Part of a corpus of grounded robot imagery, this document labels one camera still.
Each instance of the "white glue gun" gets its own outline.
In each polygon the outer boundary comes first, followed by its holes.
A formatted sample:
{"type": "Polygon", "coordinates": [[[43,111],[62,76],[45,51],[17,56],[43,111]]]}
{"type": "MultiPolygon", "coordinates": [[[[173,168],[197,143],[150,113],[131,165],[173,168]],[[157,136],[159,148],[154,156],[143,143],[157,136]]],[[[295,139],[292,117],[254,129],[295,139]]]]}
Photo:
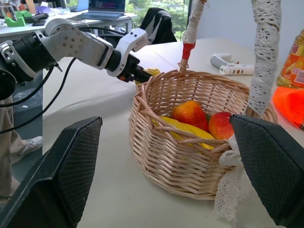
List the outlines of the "white glue gun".
{"type": "Polygon", "coordinates": [[[229,62],[231,57],[231,54],[214,54],[210,59],[210,63],[219,69],[219,73],[222,75],[253,75],[254,65],[229,62]]]}

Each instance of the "desk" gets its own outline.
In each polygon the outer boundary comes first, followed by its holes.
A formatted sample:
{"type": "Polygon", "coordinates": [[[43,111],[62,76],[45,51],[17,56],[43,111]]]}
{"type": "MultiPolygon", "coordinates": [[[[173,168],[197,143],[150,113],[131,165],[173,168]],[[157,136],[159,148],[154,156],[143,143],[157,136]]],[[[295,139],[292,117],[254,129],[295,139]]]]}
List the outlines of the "desk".
{"type": "MultiPolygon", "coordinates": [[[[182,44],[146,46],[135,55],[143,67],[161,71],[177,68],[182,44]]],[[[217,73],[209,58],[217,52],[231,53],[233,58],[254,63],[253,50],[224,39],[198,40],[189,65],[197,71],[217,73]]],[[[70,59],[60,66],[65,69],[70,59]]],[[[44,87],[44,106],[53,97],[62,80],[58,70],[44,87]]],[[[250,84],[251,76],[233,79],[250,84]]],[[[135,94],[133,83],[124,83],[106,75],[104,70],[76,62],[62,94],[44,116],[44,151],[50,148],[66,126],[100,115],[101,128],[95,176],[79,228],[233,228],[216,218],[213,201],[196,201],[167,193],[151,183],[139,170],[129,147],[130,109],[135,94]]],[[[278,114],[279,123],[302,145],[303,133],[278,114]]],[[[256,192],[239,203],[236,228],[274,228],[273,220],[256,192]]]]}
{"type": "MultiPolygon", "coordinates": [[[[81,12],[70,12],[65,15],[56,15],[53,17],[49,17],[46,21],[46,24],[56,18],[72,18],[77,15],[80,15],[82,13],[87,12],[87,10],[81,11],[81,12]]],[[[85,22],[82,23],[73,23],[77,27],[87,27],[88,25],[94,25],[97,27],[105,27],[110,25],[116,25],[116,24],[126,24],[126,32],[130,32],[132,30],[132,18],[136,18],[137,16],[134,14],[127,14],[127,16],[122,16],[116,20],[112,21],[104,21],[104,20],[84,20],[85,22]]],[[[27,24],[24,27],[8,27],[6,24],[0,25],[0,43],[4,42],[6,40],[16,40],[20,39],[26,34],[29,34],[31,32],[34,32],[36,30],[44,30],[46,27],[46,24],[44,26],[32,26],[31,24],[27,24]]]]}

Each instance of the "orange object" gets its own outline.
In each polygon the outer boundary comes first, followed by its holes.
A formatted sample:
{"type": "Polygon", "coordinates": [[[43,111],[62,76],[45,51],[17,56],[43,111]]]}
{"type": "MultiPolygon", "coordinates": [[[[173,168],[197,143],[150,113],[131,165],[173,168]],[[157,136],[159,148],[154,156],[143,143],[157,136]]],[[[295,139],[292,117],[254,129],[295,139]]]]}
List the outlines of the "orange object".
{"type": "Polygon", "coordinates": [[[295,126],[304,121],[304,90],[278,87],[273,101],[280,112],[295,126]]]}
{"type": "Polygon", "coordinates": [[[229,139],[233,135],[233,127],[229,122],[231,113],[219,112],[209,120],[209,132],[216,139],[229,139]]]}
{"type": "Polygon", "coordinates": [[[304,29],[295,38],[277,85],[291,88],[304,88],[304,29]]]}
{"type": "Polygon", "coordinates": [[[196,101],[187,101],[173,108],[171,118],[184,124],[190,124],[208,132],[206,114],[196,101]]]}

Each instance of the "green trees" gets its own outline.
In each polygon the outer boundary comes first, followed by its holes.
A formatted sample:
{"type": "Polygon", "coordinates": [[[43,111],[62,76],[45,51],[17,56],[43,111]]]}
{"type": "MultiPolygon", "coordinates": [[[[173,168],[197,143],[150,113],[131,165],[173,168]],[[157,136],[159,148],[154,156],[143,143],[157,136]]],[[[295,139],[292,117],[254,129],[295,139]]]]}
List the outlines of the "green trees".
{"type": "Polygon", "coordinates": [[[172,30],[177,40],[181,40],[187,26],[189,0],[127,0],[126,12],[134,13],[138,18],[134,19],[135,25],[140,26],[147,10],[150,7],[162,8],[172,17],[172,30]]]}

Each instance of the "sneaker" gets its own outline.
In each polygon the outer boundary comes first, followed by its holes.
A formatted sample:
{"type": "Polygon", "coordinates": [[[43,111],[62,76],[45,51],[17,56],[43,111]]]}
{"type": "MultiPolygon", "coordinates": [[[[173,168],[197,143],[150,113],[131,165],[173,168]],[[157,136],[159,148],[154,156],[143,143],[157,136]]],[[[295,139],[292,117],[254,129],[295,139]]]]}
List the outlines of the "sneaker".
{"type": "Polygon", "coordinates": [[[11,155],[11,163],[12,165],[19,162],[22,158],[29,155],[32,152],[35,152],[36,150],[40,149],[42,147],[42,136],[38,136],[33,139],[27,139],[27,145],[26,147],[18,154],[12,154],[11,155]]]}

